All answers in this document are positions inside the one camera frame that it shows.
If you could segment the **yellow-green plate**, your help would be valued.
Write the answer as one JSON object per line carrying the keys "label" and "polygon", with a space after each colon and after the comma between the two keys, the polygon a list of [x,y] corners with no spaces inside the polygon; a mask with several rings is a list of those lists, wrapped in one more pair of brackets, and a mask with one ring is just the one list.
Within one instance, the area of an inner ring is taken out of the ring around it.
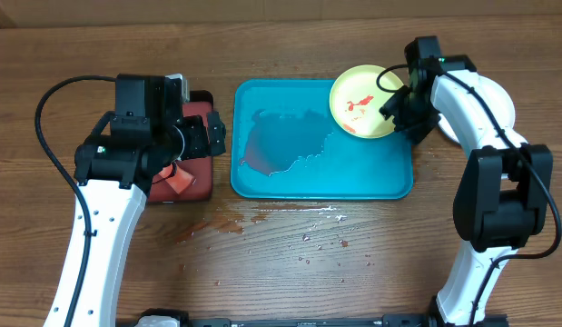
{"label": "yellow-green plate", "polygon": [[376,139],[394,132],[393,118],[385,119],[380,108],[392,97],[377,86],[384,67],[363,64],[343,72],[330,90],[330,111],[343,130],[364,139]]}

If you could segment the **red-stained sponge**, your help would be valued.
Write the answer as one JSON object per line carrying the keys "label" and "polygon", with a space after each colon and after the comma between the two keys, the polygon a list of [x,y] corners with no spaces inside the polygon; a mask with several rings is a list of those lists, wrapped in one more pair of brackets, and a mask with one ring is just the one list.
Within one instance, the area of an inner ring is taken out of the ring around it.
{"label": "red-stained sponge", "polygon": [[158,175],[160,179],[156,183],[167,183],[177,194],[183,193],[195,182],[195,177],[184,171],[176,162],[163,168]]}

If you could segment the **white plate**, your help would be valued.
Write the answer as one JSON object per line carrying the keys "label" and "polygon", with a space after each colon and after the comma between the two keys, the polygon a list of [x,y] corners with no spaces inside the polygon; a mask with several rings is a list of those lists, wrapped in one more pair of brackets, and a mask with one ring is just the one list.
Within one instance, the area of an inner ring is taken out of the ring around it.
{"label": "white plate", "polygon": [[[524,140],[514,131],[515,106],[502,86],[486,76],[467,70],[453,71],[451,74],[483,98],[511,142],[520,144]],[[485,145],[499,149],[506,147],[468,88],[441,76],[435,79],[430,100],[439,111],[440,130],[450,140],[460,144],[466,153]]]}

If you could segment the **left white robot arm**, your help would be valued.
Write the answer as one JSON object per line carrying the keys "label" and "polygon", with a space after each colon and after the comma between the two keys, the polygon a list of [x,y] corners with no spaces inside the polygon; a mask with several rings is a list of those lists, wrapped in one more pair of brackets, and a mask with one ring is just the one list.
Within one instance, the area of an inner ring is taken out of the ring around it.
{"label": "left white robot arm", "polygon": [[48,146],[41,126],[47,100],[78,82],[72,77],[49,89],[35,110],[35,132],[75,196],[74,224],[47,326],[114,326],[123,271],[135,226],[153,186],[174,194],[196,178],[184,161],[224,154],[225,126],[218,112],[189,115],[188,103],[211,95],[190,91],[181,74],[118,74],[111,78],[115,107],[103,114],[74,155],[68,173]]}

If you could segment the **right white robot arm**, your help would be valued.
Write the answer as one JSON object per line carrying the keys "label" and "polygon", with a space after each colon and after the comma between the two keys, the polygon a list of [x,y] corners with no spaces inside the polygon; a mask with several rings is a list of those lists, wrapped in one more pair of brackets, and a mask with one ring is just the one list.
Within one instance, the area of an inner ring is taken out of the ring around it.
{"label": "right white robot arm", "polygon": [[509,124],[507,91],[464,54],[445,56],[435,36],[404,49],[409,82],[380,108],[395,132],[419,144],[445,118],[468,162],[452,215],[462,242],[449,277],[422,314],[386,314],[385,326],[506,326],[486,304],[508,262],[549,256],[562,222],[549,191],[553,155]]}

